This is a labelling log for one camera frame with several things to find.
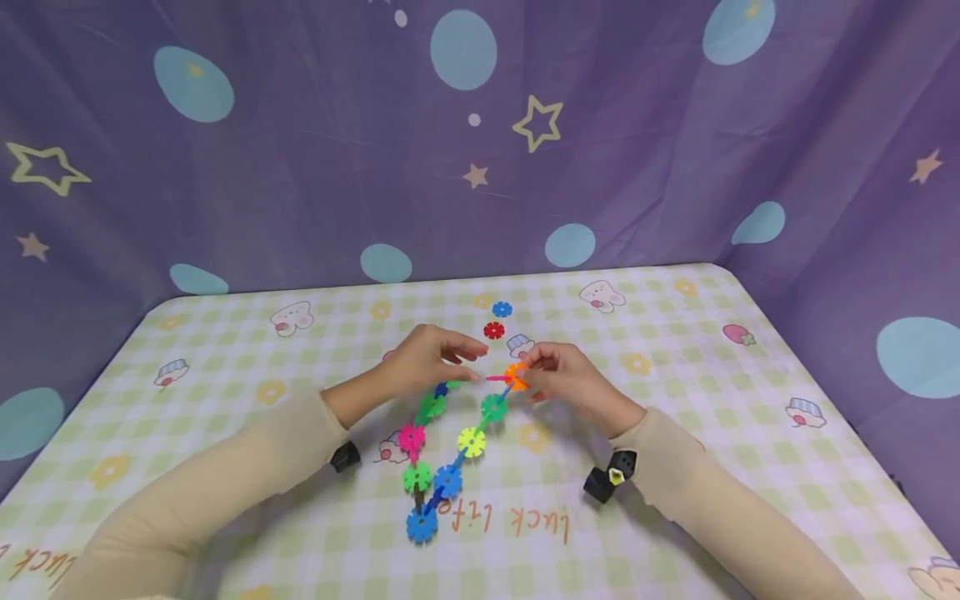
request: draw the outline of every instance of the beige star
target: beige star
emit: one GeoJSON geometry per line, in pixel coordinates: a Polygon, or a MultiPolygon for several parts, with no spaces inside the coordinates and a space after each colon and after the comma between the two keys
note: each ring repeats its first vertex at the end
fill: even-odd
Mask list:
{"type": "Polygon", "coordinates": [[[470,164],[470,172],[464,175],[464,179],[470,182],[470,189],[476,189],[477,185],[487,185],[488,168],[478,169],[475,164],[470,164]]]}
{"type": "Polygon", "coordinates": [[[27,237],[20,237],[18,235],[15,237],[16,241],[20,242],[20,245],[23,246],[24,256],[35,256],[43,262],[47,261],[47,251],[50,250],[50,247],[36,239],[35,233],[31,231],[27,237]]]}
{"type": "Polygon", "coordinates": [[[530,151],[530,154],[533,154],[543,142],[560,139],[560,130],[557,129],[557,118],[560,116],[560,110],[563,107],[563,102],[544,106],[533,94],[527,98],[527,115],[514,123],[513,130],[527,138],[527,150],[530,151]],[[534,120],[534,109],[540,114],[550,114],[550,121],[547,123],[547,125],[550,126],[550,133],[541,133],[537,137],[534,137],[534,133],[527,127],[530,125],[530,122],[534,120]]]}
{"type": "Polygon", "coordinates": [[[70,193],[70,185],[72,183],[90,183],[89,177],[70,165],[63,148],[35,150],[27,146],[14,144],[13,142],[7,142],[7,148],[16,157],[17,162],[16,170],[13,171],[13,175],[10,176],[10,180],[13,182],[43,183],[64,198],[70,193]],[[60,168],[68,171],[70,175],[64,175],[60,178],[60,181],[53,181],[45,175],[30,175],[30,170],[34,168],[33,162],[30,161],[30,156],[36,156],[37,158],[50,158],[53,156],[57,159],[57,162],[60,163],[60,168]]]}
{"type": "Polygon", "coordinates": [[[933,151],[933,154],[921,158],[917,161],[917,170],[914,171],[913,177],[910,178],[911,181],[919,181],[920,185],[926,183],[926,180],[930,177],[930,174],[940,168],[940,165],[944,164],[942,160],[938,160],[937,156],[940,155],[940,149],[937,148],[933,151]]]}

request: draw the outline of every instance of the blue snowflake block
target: blue snowflake block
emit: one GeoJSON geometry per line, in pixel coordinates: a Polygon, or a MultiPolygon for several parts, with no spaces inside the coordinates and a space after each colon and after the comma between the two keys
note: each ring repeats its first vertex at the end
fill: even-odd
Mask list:
{"type": "Polygon", "coordinates": [[[453,465],[438,468],[437,474],[433,476],[433,489],[439,491],[440,488],[443,488],[440,497],[444,500],[449,500],[460,493],[464,488],[464,476],[460,470],[453,465]]]}
{"type": "Polygon", "coordinates": [[[509,302],[497,302],[493,305],[492,308],[493,314],[499,317],[500,319],[505,319],[510,315],[514,314],[514,308],[510,305],[509,302]]]}
{"type": "Polygon", "coordinates": [[[415,508],[407,516],[407,537],[413,543],[427,543],[431,541],[440,527],[437,522],[437,511],[429,514],[420,513],[415,508]]]}

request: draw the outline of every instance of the red snowflake block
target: red snowflake block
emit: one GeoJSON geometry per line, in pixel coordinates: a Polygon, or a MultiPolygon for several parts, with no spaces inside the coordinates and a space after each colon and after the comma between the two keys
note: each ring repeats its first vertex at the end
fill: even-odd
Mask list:
{"type": "Polygon", "coordinates": [[[506,333],[506,329],[503,328],[503,325],[494,321],[492,323],[487,323],[487,326],[483,328],[483,334],[486,335],[491,340],[499,340],[503,337],[503,334],[506,333]]]}

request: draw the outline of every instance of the right hand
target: right hand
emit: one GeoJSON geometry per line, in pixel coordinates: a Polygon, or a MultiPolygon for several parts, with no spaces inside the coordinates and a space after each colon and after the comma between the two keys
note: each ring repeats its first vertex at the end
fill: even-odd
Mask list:
{"type": "Polygon", "coordinates": [[[538,390],[534,401],[555,397],[592,422],[607,438],[639,423],[647,411],[617,390],[590,359],[572,344],[543,342],[523,359],[516,376],[538,390]]]}

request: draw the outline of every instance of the sweater sleeve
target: sweater sleeve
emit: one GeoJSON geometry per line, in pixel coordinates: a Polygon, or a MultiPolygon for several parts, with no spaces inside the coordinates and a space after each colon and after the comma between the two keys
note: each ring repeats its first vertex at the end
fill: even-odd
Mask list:
{"type": "Polygon", "coordinates": [[[52,600],[178,594],[194,548],[251,506],[319,470],[346,437],[316,390],[289,398],[120,505],[52,600]]]}
{"type": "Polygon", "coordinates": [[[633,483],[757,600],[856,600],[863,596],[788,518],[714,463],[656,408],[611,440],[636,452],[633,483]]]}

